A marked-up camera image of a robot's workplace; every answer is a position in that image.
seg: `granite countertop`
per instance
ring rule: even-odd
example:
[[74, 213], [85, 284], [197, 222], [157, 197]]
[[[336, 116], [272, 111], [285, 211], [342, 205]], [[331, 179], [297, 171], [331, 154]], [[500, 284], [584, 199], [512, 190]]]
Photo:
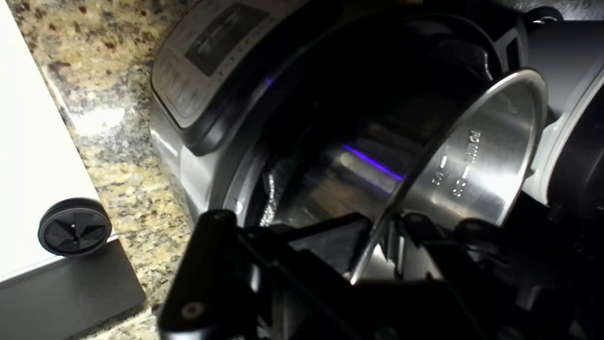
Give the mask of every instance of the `granite countertop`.
[[146, 307], [91, 337], [159, 337], [191, 220], [149, 143], [149, 67], [195, 0], [8, 0], [106, 205]]

